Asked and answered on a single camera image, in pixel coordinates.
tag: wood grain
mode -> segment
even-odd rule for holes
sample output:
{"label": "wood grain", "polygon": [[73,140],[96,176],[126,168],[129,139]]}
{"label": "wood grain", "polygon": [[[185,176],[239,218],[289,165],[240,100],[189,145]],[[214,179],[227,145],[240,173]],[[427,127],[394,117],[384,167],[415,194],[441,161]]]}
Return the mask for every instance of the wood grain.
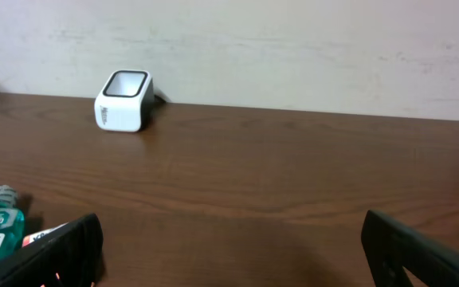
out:
{"label": "wood grain", "polygon": [[92,105],[0,94],[0,184],[43,228],[97,213],[100,286],[370,286],[371,208],[459,251],[459,122],[170,104],[131,134]]}

